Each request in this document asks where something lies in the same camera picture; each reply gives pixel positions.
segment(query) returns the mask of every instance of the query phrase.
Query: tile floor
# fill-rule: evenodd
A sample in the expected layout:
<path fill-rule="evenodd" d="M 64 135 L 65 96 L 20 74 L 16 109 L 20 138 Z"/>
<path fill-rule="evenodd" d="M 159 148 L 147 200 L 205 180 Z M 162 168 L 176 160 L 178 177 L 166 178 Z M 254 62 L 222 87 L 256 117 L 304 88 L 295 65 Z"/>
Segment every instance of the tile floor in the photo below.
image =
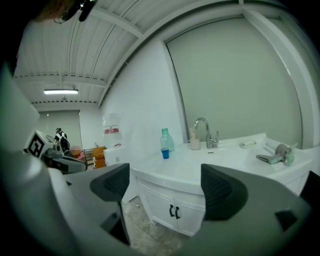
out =
<path fill-rule="evenodd" d="M 175 232 L 159 223 L 153 225 L 139 197 L 122 204 L 131 248 L 148 256 L 167 256 L 179 249 L 189 236 Z"/>

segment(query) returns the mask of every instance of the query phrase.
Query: blue cup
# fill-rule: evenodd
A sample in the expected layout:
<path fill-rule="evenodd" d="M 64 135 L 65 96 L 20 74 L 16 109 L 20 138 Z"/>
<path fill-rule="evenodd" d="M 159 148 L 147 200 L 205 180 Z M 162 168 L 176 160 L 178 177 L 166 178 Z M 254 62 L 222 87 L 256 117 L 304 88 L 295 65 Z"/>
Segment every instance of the blue cup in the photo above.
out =
<path fill-rule="evenodd" d="M 162 157 L 163 159 L 168 159 L 169 158 L 169 149 L 168 148 L 162 148 L 161 149 Z"/>

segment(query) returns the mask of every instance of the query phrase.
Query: roller blind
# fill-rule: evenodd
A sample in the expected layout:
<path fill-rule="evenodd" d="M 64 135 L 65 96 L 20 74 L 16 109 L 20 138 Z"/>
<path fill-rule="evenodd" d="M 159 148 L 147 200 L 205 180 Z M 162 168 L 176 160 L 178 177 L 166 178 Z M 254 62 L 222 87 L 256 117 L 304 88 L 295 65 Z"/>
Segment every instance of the roller blind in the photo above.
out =
<path fill-rule="evenodd" d="M 79 111 L 41 112 L 35 129 L 55 137 L 56 128 L 66 133 L 71 146 L 82 147 Z"/>
<path fill-rule="evenodd" d="M 208 120 L 220 139 L 266 133 L 302 144 L 295 86 L 280 57 L 244 18 L 210 23 L 167 43 L 179 82 L 186 121 Z M 205 141 L 205 126 L 198 136 Z"/>

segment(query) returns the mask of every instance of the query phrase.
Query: cabinet handle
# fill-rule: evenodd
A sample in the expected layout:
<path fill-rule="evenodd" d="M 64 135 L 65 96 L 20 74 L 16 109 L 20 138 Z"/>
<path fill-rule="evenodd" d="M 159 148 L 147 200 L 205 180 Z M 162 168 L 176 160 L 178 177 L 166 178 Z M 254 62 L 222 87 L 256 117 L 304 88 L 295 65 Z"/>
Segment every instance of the cabinet handle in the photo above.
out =
<path fill-rule="evenodd" d="M 171 217 L 174 217 L 174 216 L 175 216 L 174 214 L 172 214 L 172 211 L 171 211 L 171 209 L 172 209 L 173 207 L 174 207 L 174 206 L 173 206 L 172 204 L 170 204 L 169 213 L 170 213 L 170 216 L 171 216 Z"/>
<path fill-rule="evenodd" d="M 180 217 L 178 216 L 178 210 L 179 210 L 179 207 L 176 207 L 175 208 L 175 218 L 176 219 L 180 219 Z"/>

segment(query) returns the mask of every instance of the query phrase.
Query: ceiling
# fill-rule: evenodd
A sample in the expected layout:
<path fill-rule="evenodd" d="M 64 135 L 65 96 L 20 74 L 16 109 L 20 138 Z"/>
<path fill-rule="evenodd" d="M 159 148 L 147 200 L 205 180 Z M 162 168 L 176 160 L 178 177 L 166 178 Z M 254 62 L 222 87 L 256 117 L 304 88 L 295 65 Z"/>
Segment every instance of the ceiling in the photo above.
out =
<path fill-rule="evenodd" d="M 99 0 L 84 22 L 31 22 L 18 51 L 14 79 L 32 104 L 78 102 L 100 106 L 134 50 L 168 21 L 221 0 Z M 78 95 L 44 95 L 44 89 Z"/>

